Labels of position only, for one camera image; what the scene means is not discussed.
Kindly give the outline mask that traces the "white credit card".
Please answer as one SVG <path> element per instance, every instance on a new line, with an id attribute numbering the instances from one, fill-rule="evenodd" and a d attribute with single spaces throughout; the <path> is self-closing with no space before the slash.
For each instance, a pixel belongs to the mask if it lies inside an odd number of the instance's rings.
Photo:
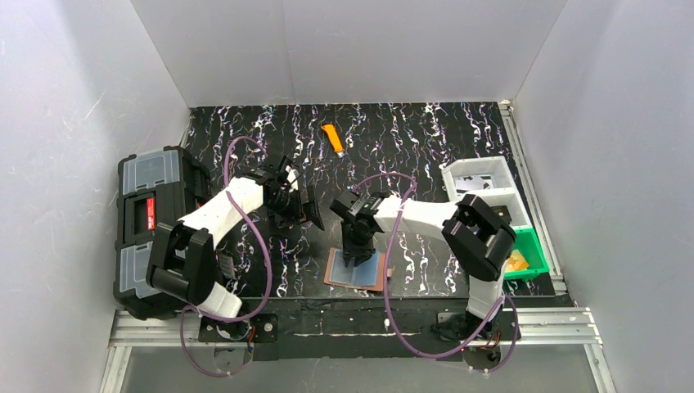
<path id="1" fill-rule="evenodd" d="M 455 189 L 459 194 L 466 192 L 492 189 L 493 180 L 489 175 L 467 175 L 455 179 Z"/>

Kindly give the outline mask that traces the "dark grey credit card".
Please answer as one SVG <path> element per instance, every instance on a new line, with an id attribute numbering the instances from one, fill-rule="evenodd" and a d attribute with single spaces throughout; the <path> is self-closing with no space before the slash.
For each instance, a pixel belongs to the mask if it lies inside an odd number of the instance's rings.
<path id="1" fill-rule="evenodd" d="M 510 210 L 506 206 L 492 206 L 492 210 L 504 222 L 510 223 L 512 221 L 512 216 L 511 216 Z"/>

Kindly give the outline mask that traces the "orange credit card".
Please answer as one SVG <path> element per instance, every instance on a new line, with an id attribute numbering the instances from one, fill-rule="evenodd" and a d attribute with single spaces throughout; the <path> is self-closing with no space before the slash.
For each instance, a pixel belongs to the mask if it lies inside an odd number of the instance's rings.
<path id="1" fill-rule="evenodd" d="M 519 250 L 513 250 L 507 259 L 506 274 L 524 272 L 530 268 L 528 260 Z"/>

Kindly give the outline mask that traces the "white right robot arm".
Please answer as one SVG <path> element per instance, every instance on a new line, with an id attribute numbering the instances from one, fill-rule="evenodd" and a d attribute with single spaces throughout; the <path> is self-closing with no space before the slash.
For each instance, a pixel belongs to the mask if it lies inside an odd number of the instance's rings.
<path id="1" fill-rule="evenodd" d="M 411 233 L 446 242 L 469 276 L 466 312 L 493 318 L 502 296 L 507 259 L 516 232 L 480 196 L 466 194 L 460 201 L 403 200 L 374 192 L 361 196 L 342 192 L 330 206 L 341 219 L 342 251 L 347 262 L 360 265 L 375 254 L 377 233 Z"/>

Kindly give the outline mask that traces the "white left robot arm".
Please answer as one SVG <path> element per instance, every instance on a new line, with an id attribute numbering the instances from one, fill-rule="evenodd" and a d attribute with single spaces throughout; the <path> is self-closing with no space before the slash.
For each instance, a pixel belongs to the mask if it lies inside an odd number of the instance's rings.
<path id="1" fill-rule="evenodd" d="M 240 222 L 246 222 L 264 253 L 266 274 L 272 277 L 268 247 L 248 215 L 263 207 L 277 229 L 305 223 L 323 229 L 315 187 L 302 180 L 292 161 L 283 156 L 277 165 L 261 165 L 226 179 L 221 192 L 174 224 L 157 224 L 146 283 L 208 318 L 242 321 L 241 299 L 217 279 L 217 247 Z"/>

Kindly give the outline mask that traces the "orange utility knife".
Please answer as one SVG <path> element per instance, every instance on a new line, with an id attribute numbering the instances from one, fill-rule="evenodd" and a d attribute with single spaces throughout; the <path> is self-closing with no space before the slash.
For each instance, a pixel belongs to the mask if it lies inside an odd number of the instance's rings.
<path id="1" fill-rule="evenodd" d="M 345 154 L 345 149 L 336 127 L 333 124 L 324 124 L 321 126 L 321 130 L 326 134 L 333 151 L 342 157 Z"/>

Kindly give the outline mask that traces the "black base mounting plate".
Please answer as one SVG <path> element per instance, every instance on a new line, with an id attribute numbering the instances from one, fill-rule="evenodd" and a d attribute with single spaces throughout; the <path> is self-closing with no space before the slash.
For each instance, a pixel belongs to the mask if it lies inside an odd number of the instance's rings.
<path id="1" fill-rule="evenodd" d="M 465 297 L 395 297 L 387 318 L 380 297 L 273 298 L 247 322 L 220 323 L 203 318 L 198 333 L 204 343 L 251 346 L 256 361 L 281 359 L 410 358 L 394 333 L 428 353 L 454 347 L 431 329 L 452 314 L 462 314 Z"/>

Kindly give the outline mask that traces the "white plastic bin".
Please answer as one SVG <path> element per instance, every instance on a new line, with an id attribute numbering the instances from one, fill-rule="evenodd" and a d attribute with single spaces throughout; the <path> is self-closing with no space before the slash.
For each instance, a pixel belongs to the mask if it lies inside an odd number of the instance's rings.
<path id="1" fill-rule="evenodd" d="M 475 194 L 490 207 L 505 208 L 513 228 L 532 225 L 504 157 L 456 160 L 443 167 L 441 175 L 450 201 L 460 201 L 466 194 Z"/>

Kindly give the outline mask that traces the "green plastic bin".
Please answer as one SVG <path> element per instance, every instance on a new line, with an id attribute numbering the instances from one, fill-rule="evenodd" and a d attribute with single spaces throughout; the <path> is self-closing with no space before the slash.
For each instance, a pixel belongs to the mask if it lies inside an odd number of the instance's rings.
<path id="1" fill-rule="evenodd" d="M 540 274 L 548 273 L 548 262 L 536 231 L 530 226 L 521 226 L 514 228 L 514 230 L 516 232 L 516 242 L 512 251 L 519 250 L 528 260 L 530 268 L 524 272 L 509 274 L 505 272 L 504 279 L 529 281 L 535 279 Z"/>

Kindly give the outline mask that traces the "aluminium frame rail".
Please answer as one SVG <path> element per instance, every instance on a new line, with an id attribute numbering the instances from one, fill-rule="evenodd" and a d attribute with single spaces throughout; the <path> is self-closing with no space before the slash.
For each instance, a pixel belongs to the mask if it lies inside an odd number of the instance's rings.
<path id="1" fill-rule="evenodd" d="M 582 345 L 599 392 L 615 392 L 604 354 L 602 338 L 588 307 L 518 309 L 520 345 Z M 132 349 L 136 347 L 179 347 L 180 338 L 192 347 L 198 341 L 201 319 L 189 315 L 183 330 L 176 320 L 139 320 L 124 311 L 115 314 L 108 343 L 101 392 L 120 392 Z"/>

